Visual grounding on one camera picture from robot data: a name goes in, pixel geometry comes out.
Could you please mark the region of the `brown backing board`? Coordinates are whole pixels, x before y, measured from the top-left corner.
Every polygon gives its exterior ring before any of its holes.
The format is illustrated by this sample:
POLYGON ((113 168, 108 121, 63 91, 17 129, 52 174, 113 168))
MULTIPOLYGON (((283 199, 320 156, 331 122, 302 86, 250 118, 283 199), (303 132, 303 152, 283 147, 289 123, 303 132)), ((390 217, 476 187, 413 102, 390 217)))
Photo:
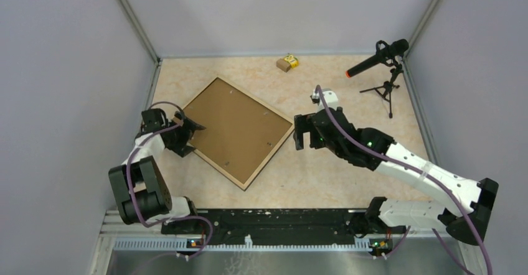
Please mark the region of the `brown backing board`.
POLYGON ((220 77, 184 107, 205 126, 190 144, 196 154, 246 190, 293 132, 293 120, 247 90, 220 77))

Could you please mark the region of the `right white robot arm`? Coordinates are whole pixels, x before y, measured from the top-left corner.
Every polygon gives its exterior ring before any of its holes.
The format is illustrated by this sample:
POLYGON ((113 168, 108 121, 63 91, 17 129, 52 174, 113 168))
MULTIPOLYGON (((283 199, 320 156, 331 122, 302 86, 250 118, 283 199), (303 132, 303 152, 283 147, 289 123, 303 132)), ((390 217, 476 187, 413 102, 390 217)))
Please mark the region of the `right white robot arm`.
POLYGON ((444 229, 458 241, 476 246, 485 239, 499 184, 490 178, 466 179, 415 155, 392 136, 375 128, 355 128, 342 109, 331 108, 294 117, 297 150, 326 148, 348 163, 391 176, 431 197, 399 201, 376 197, 365 215, 366 227, 381 233, 387 227, 444 229))

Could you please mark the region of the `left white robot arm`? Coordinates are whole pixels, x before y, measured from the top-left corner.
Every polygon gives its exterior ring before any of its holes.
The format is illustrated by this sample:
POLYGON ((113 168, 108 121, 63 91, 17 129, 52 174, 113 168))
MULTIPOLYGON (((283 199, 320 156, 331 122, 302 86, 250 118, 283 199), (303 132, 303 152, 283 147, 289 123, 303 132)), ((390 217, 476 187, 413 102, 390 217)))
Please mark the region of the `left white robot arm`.
POLYGON ((188 197, 173 197, 156 160, 165 151, 185 157, 194 151, 189 145, 196 131, 205 126, 177 110, 169 119, 159 108, 141 113, 143 123, 134 140, 134 148, 121 165, 108 172, 117 210, 127 224, 140 223, 151 227, 176 220, 184 233, 199 227, 199 216, 188 197))

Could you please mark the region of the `small cardboard yellow box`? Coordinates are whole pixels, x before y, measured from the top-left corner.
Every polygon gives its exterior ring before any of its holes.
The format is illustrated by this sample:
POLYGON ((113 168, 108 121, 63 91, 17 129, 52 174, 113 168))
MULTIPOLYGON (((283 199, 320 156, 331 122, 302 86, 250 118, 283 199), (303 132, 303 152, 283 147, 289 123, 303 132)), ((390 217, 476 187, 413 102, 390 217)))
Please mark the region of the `small cardboard yellow box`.
POLYGON ((276 67, 283 72, 289 72, 290 70, 299 66, 299 60, 293 54, 288 54, 285 57, 279 58, 276 61, 276 67))

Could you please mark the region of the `black microphone on tripod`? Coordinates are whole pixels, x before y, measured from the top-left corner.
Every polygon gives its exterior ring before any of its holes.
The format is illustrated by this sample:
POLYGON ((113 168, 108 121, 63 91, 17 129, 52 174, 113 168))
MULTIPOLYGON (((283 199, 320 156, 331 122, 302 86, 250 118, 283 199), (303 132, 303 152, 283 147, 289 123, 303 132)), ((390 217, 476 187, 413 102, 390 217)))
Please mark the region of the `black microphone on tripod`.
POLYGON ((408 49, 409 43, 406 39, 396 40, 391 44, 388 44, 384 40, 379 40, 375 44, 375 54, 346 71, 346 77, 352 78, 353 76, 356 76, 379 64, 390 68, 390 80, 385 81, 381 86, 375 86, 361 90, 359 92, 366 93, 369 91, 375 91, 384 101, 389 104, 388 116, 390 119, 393 118, 392 91, 393 89, 400 87, 399 85, 395 84, 395 81, 400 74, 403 74, 403 65, 397 60, 397 57, 401 57, 408 49))

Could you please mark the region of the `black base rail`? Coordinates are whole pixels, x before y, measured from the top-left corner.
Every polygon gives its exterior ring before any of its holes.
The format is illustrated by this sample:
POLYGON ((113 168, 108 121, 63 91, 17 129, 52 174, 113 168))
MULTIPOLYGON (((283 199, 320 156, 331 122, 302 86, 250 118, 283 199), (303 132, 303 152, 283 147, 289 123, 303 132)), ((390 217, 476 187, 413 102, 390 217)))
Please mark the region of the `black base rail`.
POLYGON ((392 234, 403 232, 367 216, 364 209, 200 209, 197 215, 194 220, 170 221, 161 227, 161 233, 186 236, 188 248, 204 243, 211 248, 356 246, 380 255, 394 247, 392 234))

